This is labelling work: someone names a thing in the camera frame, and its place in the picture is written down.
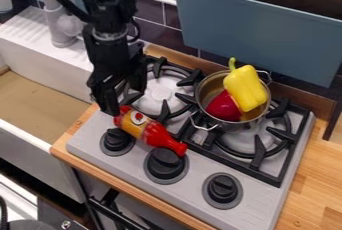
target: green stem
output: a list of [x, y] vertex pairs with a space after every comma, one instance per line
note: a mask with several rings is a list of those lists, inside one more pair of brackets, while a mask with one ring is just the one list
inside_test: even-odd
[[230, 69], [230, 71], [234, 71], [236, 69], [235, 68], [235, 61], [236, 61], [236, 59], [234, 57], [229, 59], [229, 69]]

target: kitchen counter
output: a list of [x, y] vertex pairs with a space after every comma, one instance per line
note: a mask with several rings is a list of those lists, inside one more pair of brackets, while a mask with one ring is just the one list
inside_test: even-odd
[[[170, 61], [189, 68], [199, 67], [206, 74], [225, 69], [223, 66], [186, 56], [158, 46], [147, 51], [153, 56], [165, 56]], [[276, 229], [342, 229], [342, 144], [322, 140], [327, 117], [334, 102], [280, 84], [271, 86], [272, 94], [289, 97], [295, 103], [314, 111], [317, 120], [299, 169], [292, 183]], [[66, 143], [98, 109], [92, 105], [51, 147], [58, 159], [105, 182], [170, 217], [194, 229], [213, 229], [205, 222], [154, 197], [67, 152]]]

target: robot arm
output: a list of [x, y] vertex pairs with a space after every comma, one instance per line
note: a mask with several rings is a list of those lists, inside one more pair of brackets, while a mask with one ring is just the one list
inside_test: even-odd
[[[82, 0], [87, 12], [69, 0], [57, 0], [71, 14], [87, 23], [83, 38], [88, 57], [94, 65], [87, 85], [102, 111], [119, 114], [115, 86], [124, 79], [140, 93], [146, 88], [146, 63], [139, 26], [133, 16], [137, 11], [135, 0]], [[137, 35], [127, 40], [127, 25], [132, 23]]]

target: bottle label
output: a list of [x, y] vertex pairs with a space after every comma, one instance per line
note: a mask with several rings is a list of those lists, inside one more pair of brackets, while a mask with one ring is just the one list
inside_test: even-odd
[[147, 124], [151, 120], [152, 119], [148, 118], [146, 115], [138, 111], [131, 110], [122, 118], [121, 128], [133, 137], [141, 139]]

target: pot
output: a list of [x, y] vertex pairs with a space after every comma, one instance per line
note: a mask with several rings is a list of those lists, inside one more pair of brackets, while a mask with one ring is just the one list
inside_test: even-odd
[[[243, 114], [242, 120], [239, 122], [231, 122], [231, 121], [225, 121], [218, 119], [212, 115], [210, 115], [205, 109], [207, 108], [208, 104], [213, 100], [214, 97], [216, 97], [218, 94], [220, 94], [224, 87], [223, 87], [223, 79], [229, 74], [229, 70], [226, 71], [220, 71], [213, 73], [206, 78], [204, 78], [197, 86], [195, 91], [195, 99], [199, 106], [199, 111], [195, 111], [191, 114], [190, 120], [192, 125], [201, 130], [211, 131], [216, 128], [221, 129], [225, 132], [231, 132], [231, 131], [237, 131], [240, 129], [250, 129], [255, 127], [257, 124], [259, 124], [263, 117], [268, 112], [268, 108], [271, 103], [271, 92], [268, 88], [268, 85], [272, 82], [272, 78], [270, 74], [266, 71], [257, 71], [259, 74], [265, 74], [267, 76], [267, 84], [265, 84], [262, 80], [260, 80], [262, 86], [265, 88], [267, 92], [267, 102], [263, 105], [255, 108], [254, 110]], [[202, 126], [198, 126], [195, 123], [195, 120], [193, 117], [199, 113], [202, 112], [207, 116], [207, 123], [209, 128], [205, 128]]]

